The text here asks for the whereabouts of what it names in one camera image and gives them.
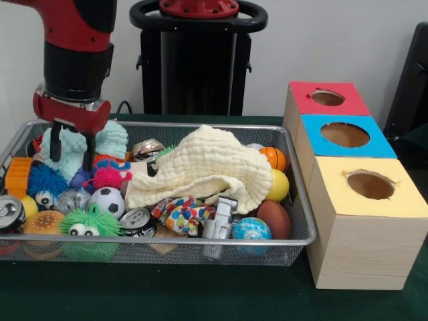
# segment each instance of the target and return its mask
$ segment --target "red box lid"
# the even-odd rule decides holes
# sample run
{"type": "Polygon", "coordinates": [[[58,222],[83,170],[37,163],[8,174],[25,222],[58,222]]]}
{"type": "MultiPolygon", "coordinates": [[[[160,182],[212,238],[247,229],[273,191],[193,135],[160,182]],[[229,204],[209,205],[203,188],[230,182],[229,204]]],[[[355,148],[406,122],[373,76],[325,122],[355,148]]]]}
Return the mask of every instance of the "red box lid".
{"type": "Polygon", "coordinates": [[[300,114],[371,115],[352,82],[290,82],[290,87],[300,114]]]}

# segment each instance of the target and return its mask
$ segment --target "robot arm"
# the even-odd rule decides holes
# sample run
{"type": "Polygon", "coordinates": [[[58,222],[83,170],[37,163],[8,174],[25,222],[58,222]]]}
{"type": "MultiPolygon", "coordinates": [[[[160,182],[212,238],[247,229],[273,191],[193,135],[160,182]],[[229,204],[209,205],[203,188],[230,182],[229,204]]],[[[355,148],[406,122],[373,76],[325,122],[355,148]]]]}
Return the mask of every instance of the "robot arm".
{"type": "Polygon", "coordinates": [[[33,107],[37,116],[53,122],[52,160],[60,159],[59,132],[66,125],[86,135],[87,163],[92,163],[94,136],[110,114],[110,103],[100,94],[110,74],[117,0],[0,1],[32,7],[43,20],[45,83],[37,88],[33,107]]]}

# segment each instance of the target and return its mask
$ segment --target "metal wire basket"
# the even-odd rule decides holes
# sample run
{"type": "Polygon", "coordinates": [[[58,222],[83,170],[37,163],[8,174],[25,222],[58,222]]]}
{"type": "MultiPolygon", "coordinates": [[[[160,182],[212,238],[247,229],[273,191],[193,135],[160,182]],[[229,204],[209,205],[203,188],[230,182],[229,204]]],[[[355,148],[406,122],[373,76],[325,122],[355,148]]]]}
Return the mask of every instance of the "metal wire basket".
{"type": "MultiPolygon", "coordinates": [[[[198,124],[121,122],[129,134],[128,148],[156,138],[165,145],[178,144],[198,124]]],[[[305,245],[316,237],[312,210],[291,137],[277,126],[213,125],[231,131],[242,144],[253,142],[275,146],[291,162],[287,169],[290,194],[282,205],[292,221],[287,240],[237,240],[200,238],[85,237],[31,234],[0,234],[0,260],[13,261],[105,261],[109,263],[166,263],[219,265],[290,266],[305,245]],[[114,248],[113,255],[102,255],[103,247],[114,248]],[[87,255],[66,255],[75,247],[87,255]]],[[[24,124],[0,156],[0,188],[14,156],[26,156],[26,146],[43,134],[49,124],[35,120],[24,124]]]]}

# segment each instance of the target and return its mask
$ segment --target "green tablecloth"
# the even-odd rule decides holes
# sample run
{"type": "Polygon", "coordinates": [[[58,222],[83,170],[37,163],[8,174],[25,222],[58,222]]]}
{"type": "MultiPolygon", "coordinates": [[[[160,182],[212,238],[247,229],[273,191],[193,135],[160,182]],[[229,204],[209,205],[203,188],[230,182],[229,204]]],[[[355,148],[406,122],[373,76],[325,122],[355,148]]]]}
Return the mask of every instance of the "green tablecloth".
{"type": "MultiPolygon", "coordinates": [[[[281,124],[279,117],[123,120],[281,124]]],[[[292,267],[0,263],[6,320],[428,320],[428,248],[400,292],[316,290],[292,267]]]]}

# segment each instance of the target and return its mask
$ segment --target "light blue knitted toy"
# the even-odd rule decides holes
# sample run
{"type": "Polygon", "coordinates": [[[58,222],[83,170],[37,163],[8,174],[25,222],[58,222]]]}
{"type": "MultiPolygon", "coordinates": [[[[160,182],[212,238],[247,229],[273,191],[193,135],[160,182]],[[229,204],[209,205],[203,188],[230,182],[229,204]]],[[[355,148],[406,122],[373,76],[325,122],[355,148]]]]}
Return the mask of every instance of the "light blue knitted toy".
{"type": "Polygon", "coordinates": [[[113,120],[107,121],[104,129],[95,136],[95,151],[98,154],[125,159],[128,133],[126,129],[113,120]]]}
{"type": "Polygon", "coordinates": [[[40,144],[40,153],[45,160],[45,164],[51,169],[58,171],[67,184],[82,167],[84,153],[86,152],[86,139],[82,134],[70,132],[68,129],[61,129],[61,159],[58,163],[50,159],[51,128],[43,134],[43,142],[40,144]]]}

